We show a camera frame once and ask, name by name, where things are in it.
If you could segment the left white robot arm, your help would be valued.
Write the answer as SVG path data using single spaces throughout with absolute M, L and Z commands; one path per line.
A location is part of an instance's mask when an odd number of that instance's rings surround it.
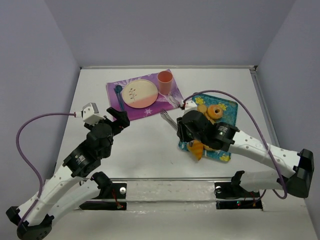
M 17 226 L 19 239 L 44 239 L 64 215 L 91 199 L 113 199 L 111 210 L 126 210 L 126 183 L 113 183 L 102 171 L 95 172 L 101 160 L 111 155 L 114 136 L 130 125 L 126 111 L 112 107 L 106 111 L 114 121 L 100 115 L 94 103 L 72 113 L 73 117 L 82 118 L 89 132 L 53 177 L 39 181 L 39 191 L 34 196 L 6 211 L 8 219 Z

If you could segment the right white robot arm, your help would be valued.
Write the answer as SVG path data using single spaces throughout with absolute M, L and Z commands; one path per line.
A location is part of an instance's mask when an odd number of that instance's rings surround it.
M 309 196 L 314 156 L 310 150 L 286 150 L 256 139 L 225 122 L 211 123 L 201 112 L 190 110 L 177 118 L 177 136 L 182 142 L 197 140 L 214 150 L 240 155 L 270 168 L 268 171 L 237 171 L 230 185 L 247 192 L 283 190 L 285 195 Z

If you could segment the orange croissant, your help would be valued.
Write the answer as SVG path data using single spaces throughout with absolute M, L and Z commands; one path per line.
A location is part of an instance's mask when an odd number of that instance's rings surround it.
M 187 144 L 187 149 L 193 154 L 197 161 L 201 160 L 204 151 L 204 145 L 198 140 L 192 140 Z

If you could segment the metal tongs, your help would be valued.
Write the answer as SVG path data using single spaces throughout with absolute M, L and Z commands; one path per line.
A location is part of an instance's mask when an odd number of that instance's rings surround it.
M 177 132 L 178 125 L 177 123 L 169 116 L 168 112 L 165 109 L 160 111 L 160 116 Z

